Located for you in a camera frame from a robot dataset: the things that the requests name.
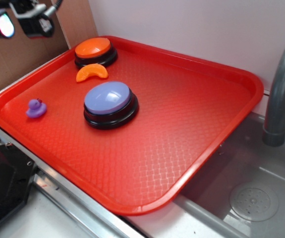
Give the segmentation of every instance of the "purple rubber duck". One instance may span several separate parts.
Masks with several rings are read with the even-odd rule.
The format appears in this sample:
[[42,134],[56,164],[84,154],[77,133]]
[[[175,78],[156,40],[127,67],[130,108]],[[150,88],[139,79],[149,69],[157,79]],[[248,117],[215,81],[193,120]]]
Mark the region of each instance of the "purple rubber duck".
[[32,99],[29,102],[29,109],[26,114],[29,118],[38,118],[47,111],[47,105],[40,99]]

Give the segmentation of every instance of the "gray faucet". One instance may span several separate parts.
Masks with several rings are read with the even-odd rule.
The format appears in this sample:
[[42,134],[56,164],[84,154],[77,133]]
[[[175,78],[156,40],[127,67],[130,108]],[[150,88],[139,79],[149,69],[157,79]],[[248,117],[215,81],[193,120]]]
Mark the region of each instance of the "gray faucet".
[[262,140],[274,147],[285,142],[285,51],[271,87]]

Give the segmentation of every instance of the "orange slice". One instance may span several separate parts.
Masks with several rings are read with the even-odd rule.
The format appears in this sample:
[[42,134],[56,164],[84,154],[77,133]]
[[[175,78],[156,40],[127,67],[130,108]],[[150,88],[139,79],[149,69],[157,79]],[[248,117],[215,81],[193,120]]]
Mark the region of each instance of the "orange slice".
[[92,63],[82,67],[77,75],[76,82],[82,82],[91,76],[98,76],[100,78],[108,78],[107,69],[98,63]]

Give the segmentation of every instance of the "stainless steel sink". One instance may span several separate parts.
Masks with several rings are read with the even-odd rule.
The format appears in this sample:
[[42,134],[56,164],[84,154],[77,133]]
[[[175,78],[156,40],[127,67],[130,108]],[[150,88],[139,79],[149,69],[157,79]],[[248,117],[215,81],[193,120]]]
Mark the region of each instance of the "stainless steel sink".
[[248,237],[284,238],[285,144],[263,144],[263,121],[251,113],[180,194]]

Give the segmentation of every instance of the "drain strainer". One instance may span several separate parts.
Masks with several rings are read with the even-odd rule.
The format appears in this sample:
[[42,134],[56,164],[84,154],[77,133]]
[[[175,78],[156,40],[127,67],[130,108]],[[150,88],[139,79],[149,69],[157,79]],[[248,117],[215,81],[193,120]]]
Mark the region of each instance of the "drain strainer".
[[271,218],[279,207],[275,192],[258,182],[236,186],[230,194],[229,201],[237,215],[253,222]]

